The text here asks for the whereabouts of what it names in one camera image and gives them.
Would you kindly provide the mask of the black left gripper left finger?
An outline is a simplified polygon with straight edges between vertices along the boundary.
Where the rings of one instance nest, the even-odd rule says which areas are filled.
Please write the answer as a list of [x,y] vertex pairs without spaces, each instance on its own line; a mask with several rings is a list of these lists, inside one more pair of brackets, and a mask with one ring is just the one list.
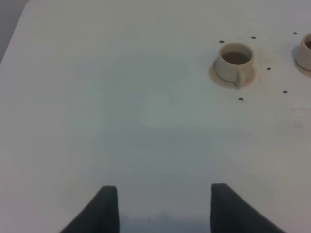
[[120,217],[115,186],[103,186],[62,233],[118,233]]

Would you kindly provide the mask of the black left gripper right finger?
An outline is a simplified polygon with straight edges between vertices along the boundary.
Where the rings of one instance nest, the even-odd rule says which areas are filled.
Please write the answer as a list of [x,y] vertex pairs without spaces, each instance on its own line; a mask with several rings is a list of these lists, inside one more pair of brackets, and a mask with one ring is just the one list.
[[210,229],[212,233],[282,233],[225,183],[211,185]]

